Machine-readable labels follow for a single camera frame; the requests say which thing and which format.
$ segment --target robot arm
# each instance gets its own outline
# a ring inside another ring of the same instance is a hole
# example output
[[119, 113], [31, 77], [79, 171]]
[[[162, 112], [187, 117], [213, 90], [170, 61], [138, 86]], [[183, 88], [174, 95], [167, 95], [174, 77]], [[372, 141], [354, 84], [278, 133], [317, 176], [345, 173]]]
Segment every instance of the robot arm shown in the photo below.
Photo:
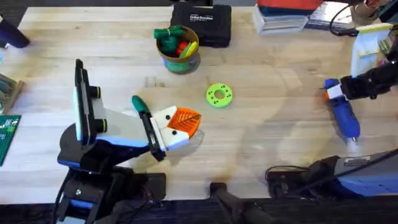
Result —
[[201, 115], [176, 106], [152, 115], [138, 96], [132, 103], [139, 117], [104, 108], [101, 88], [89, 84], [83, 62], [76, 60], [75, 124], [62, 134], [58, 155], [58, 163], [70, 169], [57, 195], [53, 223], [77, 219], [112, 224], [122, 214], [125, 200], [165, 197], [164, 173], [137, 174], [117, 165], [146, 152], [163, 160], [166, 151], [186, 144], [195, 134]]
[[356, 78], [343, 77], [340, 82], [327, 89], [329, 99], [345, 96], [348, 100], [367, 97], [374, 100], [378, 94], [387, 93], [391, 86], [398, 84], [398, 61], [392, 60]]

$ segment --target wooden tabletop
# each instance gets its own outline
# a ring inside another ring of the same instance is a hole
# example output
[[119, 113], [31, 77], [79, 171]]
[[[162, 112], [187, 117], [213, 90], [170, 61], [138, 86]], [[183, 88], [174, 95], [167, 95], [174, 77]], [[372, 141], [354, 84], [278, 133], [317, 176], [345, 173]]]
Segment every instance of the wooden tabletop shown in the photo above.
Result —
[[[153, 39], [167, 27], [170, 7], [32, 7], [21, 30], [25, 49], [9, 47], [0, 73], [26, 82], [13, 114], [22, 119], [0, 167], [0, 203], [50, 203], [67, 167], [57, 163], [59, 139], [73, 123], [75, 59], [102, 88], [105, 107], [137, 116], [131, 96], [152, 111], [194, 109], [202, 121], [189, 145], [158, 163], [150, 154], [123, 163], [136, 172], [165, 172], [166, 199], [206, 198], [212, 181], [239, 197], [267, 197], [264, 171], [307, 166], [324, 157], [357, 156], [397, 147], [397, 92], [352, 105], [361, 123], [357, 146], [337, 135], [319, 90], [326, 78], [349, 74], [353, 39], [326, 31], [256, 34], [251, 7], [234, 7], [231, 43], [200, 47], [201, 64], [188, 75], [164, 67]], [[233, 102], [214, 109], [212, 83], [226, 83]]]

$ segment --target cable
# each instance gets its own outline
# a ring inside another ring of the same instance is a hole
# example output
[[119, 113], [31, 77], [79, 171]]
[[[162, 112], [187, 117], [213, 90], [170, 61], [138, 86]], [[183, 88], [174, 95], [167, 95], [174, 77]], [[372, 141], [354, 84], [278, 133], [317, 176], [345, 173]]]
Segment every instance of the cable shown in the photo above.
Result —
[[331, 19], [331, 21], [330, 21], [330, 23], [329, 23], [329, 30], [330, 30], [330, 32], [331, 32], [333, 35], [336, 35], [336, 36], [338, 36], [338, 37], [341, 37], [341, 36], [344, 36], [344, 35], [347, 35], [347, 36], [349, 36], [349, 37], [356, 37], [356, 36], [358, 35], [358, 31], [357, 31], [355, 28], [352, 28], [352, 29], [345, 29], [345, 30], [341, 30], [341, 31], [334, 31], [333, 28], [332, 28], [332, 27], [333, 27], [333, 22], [335, 21], [336, 17], [337, 17], [341, 12], [343, 12], [345, 9], [347, 9], [347, 8], [350, 7], [350, 6], [354, 6], [354, 5], [349, 4], [349, 5], [345, 6], [345, 7], [342, 8], [340, 11], [338, 11], [338, 12], [336, 13], [336, 15], [333, 16], [333, 18]]
[[56, 213], [57, 213], [58, 205], [60, 203], [61, 195], [62, 195], [63, 189], [65, 188], [65, 184], [67, 183], [67, 180], [69, 179], [69, 176], [70, 176], [70, 168], [68, 170], [67, 176], [65, 177], [65, 179], [62, 182], [60, 190], [58, 191], [57, 198], [55, 199], [54, 210], [52, 211], [52, 214], [51, 214], [51, 222], [53, 224], [57, 223]]
[[329, 177], [325, 177], [323, 179], [317, 180], [315, 182], [312, 182], [311, 184], [307, 184], [307, 185], [305, 185], [305, 186], [303, 186], [303, 187], [301, 187], [301, 188], [299, 188], [297, 190], [294, 190], [293, 192], [287, 192], [285, 194], [282, 194], [281, 197], [286, 197], [286, 196], [290, 196], [290, 195], [298, 195], [299, 193], [303, 192], [304, 190], [311, 189], [314, 186], [324, 184], [324, 183], [326, 183], [328, 181], [334, 180], [334, 179], [339, 178], [339, 177], [343, 177], [345, 175], [350, 175], [350, 174], [352, 174], [354, 172], [357, 172], [357, 171], [363, 170], [365, 168], [368, 168], [370, 166], [373, 166], [375, 164], [378, 164], [378, 163], [380, 163], [382, 161], [385, 161], [386, 159], [389, 159], [389, 158], [391, 158], [393, 156], [396, 156], [396, 155], [398, 155], [398, 149], [395, 149], [395, 150], [393, 150], [391, 152], [388, 152], [387, 154], [385, 154], [385, 155], [383, 155], [381, 157], [378, 157], [377, 159], [375, 159], [375, 160], [373, 160], [371, 162], [368, 162], [367, 164], [361, 165], [361, 166], [356, 167], [356, 168], [351, 169], [351, 170], [347, 170], [347, 171], [341, 172], [339, 174], [331, 175]]

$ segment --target red object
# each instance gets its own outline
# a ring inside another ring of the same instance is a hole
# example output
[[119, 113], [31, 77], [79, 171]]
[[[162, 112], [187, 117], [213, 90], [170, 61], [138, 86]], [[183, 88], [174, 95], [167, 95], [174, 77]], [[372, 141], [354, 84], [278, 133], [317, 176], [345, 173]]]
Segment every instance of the red object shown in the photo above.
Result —
[[258, 0], [259, 6], [316, 10], [323, 0]]
[[177, 54], [180, 55], [186, 47], [188, 47], [188, 43], [185, 41], [181, 41], [177, 47]]
[[178, 47], [180, 48], [180, 49], [185, 49], [186, 47], [188, 47], [188, 43], [187, 42], [185, 42], [185, 41], [182, 41], [179, 45], [178, 45]]

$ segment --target circuit board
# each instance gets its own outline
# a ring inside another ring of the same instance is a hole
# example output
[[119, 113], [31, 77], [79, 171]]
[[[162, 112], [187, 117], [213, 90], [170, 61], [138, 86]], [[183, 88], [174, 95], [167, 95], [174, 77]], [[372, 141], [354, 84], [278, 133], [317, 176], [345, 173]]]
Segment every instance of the circuit board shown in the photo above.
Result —
[[0, 166], [6, 158], [8, 148], [11, 145], [14, 133], [18, 128], [20, 115], [1, 115], [0, 116]]

